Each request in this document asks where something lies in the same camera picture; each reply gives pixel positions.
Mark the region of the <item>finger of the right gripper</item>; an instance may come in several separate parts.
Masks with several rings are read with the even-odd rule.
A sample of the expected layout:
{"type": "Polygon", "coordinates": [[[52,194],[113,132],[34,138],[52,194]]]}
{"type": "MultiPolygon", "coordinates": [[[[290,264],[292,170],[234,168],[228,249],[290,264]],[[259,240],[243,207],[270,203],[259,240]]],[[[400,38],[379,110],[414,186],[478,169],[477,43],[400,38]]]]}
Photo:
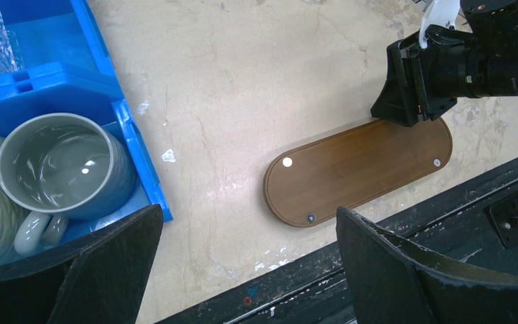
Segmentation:
{"type": "Polygon", "coordinates": [[[397,40],[386,48],[386,81],[370,110],[372,117],[405,127],[418,123],[418,98],[410,59],[419,49],[416,39],[397,40]]]}

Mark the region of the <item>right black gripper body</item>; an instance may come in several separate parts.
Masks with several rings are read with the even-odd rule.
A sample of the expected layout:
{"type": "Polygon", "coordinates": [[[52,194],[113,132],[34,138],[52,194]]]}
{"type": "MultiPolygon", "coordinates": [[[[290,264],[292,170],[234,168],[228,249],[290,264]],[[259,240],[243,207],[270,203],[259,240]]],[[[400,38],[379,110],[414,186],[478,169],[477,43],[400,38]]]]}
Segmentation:
{"type": "Polygon", "coordinates": [[[426,28],[425,49],[419,35],[416,32],[397,45],[405,121],[435,120],[458,98],[480,97],[474,82],[482,55],[473,33],[433,24],[426,28]]]}

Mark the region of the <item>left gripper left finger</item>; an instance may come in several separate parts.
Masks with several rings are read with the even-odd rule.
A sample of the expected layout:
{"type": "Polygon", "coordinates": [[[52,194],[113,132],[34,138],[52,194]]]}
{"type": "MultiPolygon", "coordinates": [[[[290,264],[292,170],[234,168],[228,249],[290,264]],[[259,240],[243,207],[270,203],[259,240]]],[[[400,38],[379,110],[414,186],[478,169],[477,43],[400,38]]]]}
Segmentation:
{"type": "Polygon", "coordinates": [[[163,228],[144,207],[68,243],[0,266],[0,323],[134,323],[163,228]]]}

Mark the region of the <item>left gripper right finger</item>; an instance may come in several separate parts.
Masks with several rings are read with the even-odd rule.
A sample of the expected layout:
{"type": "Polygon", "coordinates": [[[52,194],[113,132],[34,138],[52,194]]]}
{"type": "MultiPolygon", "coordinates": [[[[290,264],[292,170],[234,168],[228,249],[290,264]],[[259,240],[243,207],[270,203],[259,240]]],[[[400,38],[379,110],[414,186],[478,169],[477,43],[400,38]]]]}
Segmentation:
{"type": "Polygon", "coordinates": [[[518,276],[449,258],[345,207],[336,220],[359,323],[518,323],[518,276]]]}

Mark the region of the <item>brown oval wooden tray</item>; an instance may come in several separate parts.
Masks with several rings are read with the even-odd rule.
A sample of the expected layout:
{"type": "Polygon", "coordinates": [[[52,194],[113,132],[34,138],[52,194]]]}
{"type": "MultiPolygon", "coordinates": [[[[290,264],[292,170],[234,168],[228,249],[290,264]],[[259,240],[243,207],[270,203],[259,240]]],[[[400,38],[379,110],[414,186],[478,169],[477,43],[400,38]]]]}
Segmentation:
{"type": "Polygon", "coordinates": [[[412,128],[374,120],[282,153],[262,191],[280,221],[312,227],[442,169],[452,150],[442,119],[412,128]]]}

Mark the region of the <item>grey ceramic mug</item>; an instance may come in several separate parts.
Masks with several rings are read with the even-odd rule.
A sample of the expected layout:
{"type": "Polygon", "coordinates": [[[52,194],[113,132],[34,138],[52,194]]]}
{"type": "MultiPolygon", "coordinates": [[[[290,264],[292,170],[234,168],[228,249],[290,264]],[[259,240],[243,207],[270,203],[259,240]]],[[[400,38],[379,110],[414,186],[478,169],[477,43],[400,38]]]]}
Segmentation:
{"type": "Polygon", "coordinates": [[[22,256],[58,245],[72,219],[98,219],[117,211],[135,183],[127,149],[81,115],[32,118],[0,148],[0,186],[29,210],[13,241],[22,256]]]}

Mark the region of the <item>blue plastic bin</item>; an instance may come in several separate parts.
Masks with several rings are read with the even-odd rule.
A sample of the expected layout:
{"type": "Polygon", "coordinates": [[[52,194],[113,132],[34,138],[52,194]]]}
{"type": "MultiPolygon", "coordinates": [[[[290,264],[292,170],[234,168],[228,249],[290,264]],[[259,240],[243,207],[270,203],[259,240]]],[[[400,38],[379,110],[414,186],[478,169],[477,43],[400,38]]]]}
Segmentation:
{"type": "Polygon", "coordinates": [[[159,178],[86,1],[0,1],[19,70],[0,74],[0,137],[50,113],[81,115],[127,149],[134,191],[117,211],[69,221],[58,244],[99,230],[147,205],[172,220],[159,178]]]}

